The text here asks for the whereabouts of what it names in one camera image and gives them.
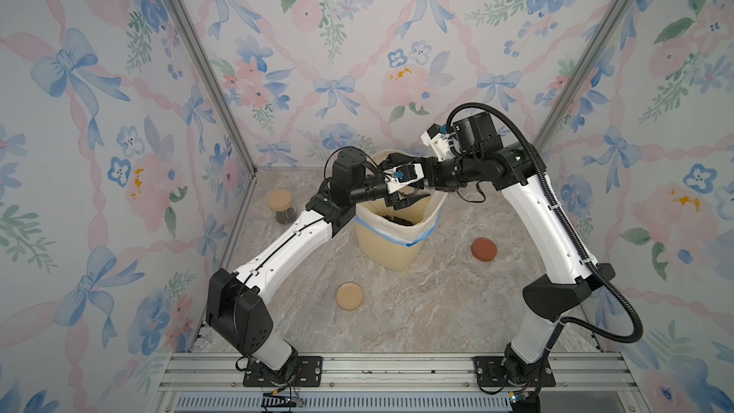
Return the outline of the glass jar light wood lid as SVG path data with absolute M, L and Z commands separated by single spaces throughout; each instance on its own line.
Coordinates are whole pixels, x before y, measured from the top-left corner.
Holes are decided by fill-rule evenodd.
M 268 204 L 277 223 L 290 225 L 296 221 L 297 211 L 294 198 L 286 189 L 277 189 L 268 197 Z

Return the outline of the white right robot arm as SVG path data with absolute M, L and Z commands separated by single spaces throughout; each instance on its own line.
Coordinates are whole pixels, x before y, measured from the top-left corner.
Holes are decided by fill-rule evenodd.
M 435 155 L 424 170 L 430 187 L 456 190 L 471 183 L 493 184 L 515 209 L 541 255 L 546 273 L 523 289 L 527 311 L 504 355 L 507 380 L 527 384 L 544 374 L 571 309 L 613 278 L 613 269 L 596 265 L 600 277 L 589 270 L 596 260 L 566 219 L 536 149 L 524 138 L 504 145 L 489 113 L 451 126 L 434 124 L 422 134 L 422 142 Z

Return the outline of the red jar lid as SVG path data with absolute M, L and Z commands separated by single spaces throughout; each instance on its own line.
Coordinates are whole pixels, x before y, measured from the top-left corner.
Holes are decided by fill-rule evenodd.
M 485 237 L 476 238 L 472 242 L 470 250 L 472 255 L 481 262 L 491 262 L 498 254 L 496 244 Z

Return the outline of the tan jar lid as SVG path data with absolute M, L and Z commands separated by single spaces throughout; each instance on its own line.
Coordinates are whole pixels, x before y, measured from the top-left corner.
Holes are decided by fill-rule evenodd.
M 363 300 L 364 292 L 357 283 L 344 283 L 336 291 L 336 303 L 343 311 L 357 311 L 363 304 Z

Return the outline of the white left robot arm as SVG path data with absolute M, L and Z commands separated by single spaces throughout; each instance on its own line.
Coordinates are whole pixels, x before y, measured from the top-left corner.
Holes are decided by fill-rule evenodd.
M 268 305 L 274 293 L 316 249 L 356 215 L 357 204 L 384 200 L 407 208 L 424 198 L 434 158 L 391 153 L 380 164 L 357 147 L 344 147 L 316 195 L 296 221 L 261 254 L 233 272 L 210 277 L 206 324 L 250 361 L 259 361 L 281 382 L 292 378 L 298 353 L 273 330 Z

